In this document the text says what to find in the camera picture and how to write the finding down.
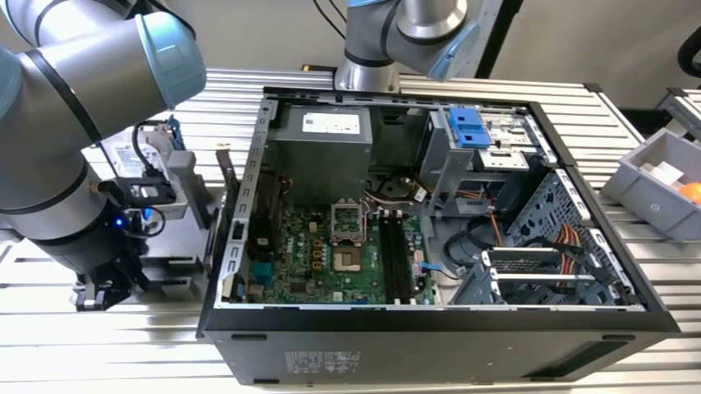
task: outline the white wall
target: white wall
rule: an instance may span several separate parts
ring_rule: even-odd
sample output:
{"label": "white wall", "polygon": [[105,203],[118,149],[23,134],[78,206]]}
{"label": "white wall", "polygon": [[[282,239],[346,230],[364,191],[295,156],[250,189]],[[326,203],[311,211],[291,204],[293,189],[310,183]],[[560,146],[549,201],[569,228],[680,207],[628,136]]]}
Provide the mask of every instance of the white wall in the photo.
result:
{"label": "white wall", "polygon": [[[337,66],[344,59],[344,40],[311,0],[167,3],[198,30],[209,66],[297,70],[305,63]],[[341,24],[328,0],[319,3]],[[346,1],[336,3],[345,11]],[[480,3],[470,0],[472,13]],[[0,20],[2,45],[27,50]],[[701,0],[526,0],[493,78],[597,82],[617,105],[655,106],[667,87],[701,84],[676,64],[676,51],[699,25]]]}
{"label": "white wall", "polygon": [[[319,3],[344,26],[326,0]],[[345,12],[345,0],[336,3]],[[299,70],[302,64],[337,66],[344,59],[344,40],[311,0],[169,0],[169,5],[198,31],[209,66]]]}
{"label": "white wall", "polygon": [[701,84],[677,50],[701,25],[700,0],[526,0],[492,78],[596,82],[624,107]]}

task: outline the gray plastic bin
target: gray plastic bin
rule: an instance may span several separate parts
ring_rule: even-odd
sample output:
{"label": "gray plastic bin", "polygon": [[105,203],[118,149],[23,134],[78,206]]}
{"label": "gray plastic bin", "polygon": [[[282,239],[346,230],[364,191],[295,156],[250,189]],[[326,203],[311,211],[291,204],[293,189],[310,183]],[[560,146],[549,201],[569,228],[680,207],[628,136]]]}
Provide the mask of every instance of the gray plastic bin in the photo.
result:
{"label": "gray plastic bin", "polygon": [[684,172],[680,183],[701,182],[701,146],[668,130],[659,131],[619,161],[620,168],[601,190],[677,241],[701,240],[701,206],[644,169],[667,162]]}

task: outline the metal slotted table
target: metal slotted table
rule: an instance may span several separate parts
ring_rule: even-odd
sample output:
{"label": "metal slotted table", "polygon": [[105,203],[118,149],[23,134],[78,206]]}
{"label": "metal slotted table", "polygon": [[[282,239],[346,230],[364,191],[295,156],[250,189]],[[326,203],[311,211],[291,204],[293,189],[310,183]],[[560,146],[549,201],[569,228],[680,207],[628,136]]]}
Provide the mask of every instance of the metal slotted table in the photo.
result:
{"label": "metal slotted table", "polygon": [[[263,86],[330,89],[325,72],[210,69],[205,92],[173,114],[198,172],[222,183],[214,151],[229,148],[238,173],[247,158]],[[596,86],[502,80],[438,84],[405,76],[406,94],[530,100],[541,103],[589,184],[599,190],[619,158],[643,138]],[[166,112],[155,118],[170,115]],[[97,171],[110,177],[99,149],[86,149]],[[701,392],[701,243],[677,243],[625,208],[603,198],[619,232],[673,311],[683,334],[581,381],[526,386],[266,387],[277,392]],[[195,340],[201,304],[118,305],[106,313],[76,314],[68,301],[72,272],[28,242],[0,247],[0,387],[3,393],[39,390],[238,390],[217,349]]]}
{"label": "metal slotted table", "polygon": [[701,141],[701,90],[671,88],[660,109],[673,115],[684,127],[685,137]]}

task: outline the ram slot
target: ram slot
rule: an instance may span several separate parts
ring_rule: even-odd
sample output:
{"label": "ram slot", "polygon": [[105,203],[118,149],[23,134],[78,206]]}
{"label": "ram slot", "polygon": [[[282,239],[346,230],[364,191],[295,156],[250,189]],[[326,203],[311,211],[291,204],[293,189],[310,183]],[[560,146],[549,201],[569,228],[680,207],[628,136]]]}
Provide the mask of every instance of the ram slot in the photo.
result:
{"label": "ram slot", "polygon": [[381,218],[381,256],[388,303],[409,304],[412,272],[401,218]]}

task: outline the white label sticker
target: white label sticker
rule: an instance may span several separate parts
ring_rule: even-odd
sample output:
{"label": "white label sticker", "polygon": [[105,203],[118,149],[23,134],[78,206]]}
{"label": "white label sticker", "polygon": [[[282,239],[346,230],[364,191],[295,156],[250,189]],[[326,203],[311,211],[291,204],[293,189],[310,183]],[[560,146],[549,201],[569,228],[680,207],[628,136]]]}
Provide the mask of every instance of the white label sticker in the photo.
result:
{"label": "white label sticker", "polygon": [[[142,148],[143,156],[146,156],[151,165],[166,173],[162,155],[158,153],[158,150],[147,144],[139,144],[139,148]],[[134,152],[133,145],[129,143],[113,144],[113,151],[117,155],[115,167],[118,168],[119,175],[135,178],[142,177],[143,163]]]}
{"label": "white label sticker", "polygon": [[360,351],[293,351],[285,352],[290,373],[356,373],[361,364]]}
{"label": "white label sticker", "polygon": [[426,198],[426,189],[424,187],[418,187],[417,194],[414,195],[414,199],[422,203],[424,199]]}
{"label": "white label sticker", "polygon": [[350,113],[306,113],[302,131],[306,133],[361,134],[361,116]]}

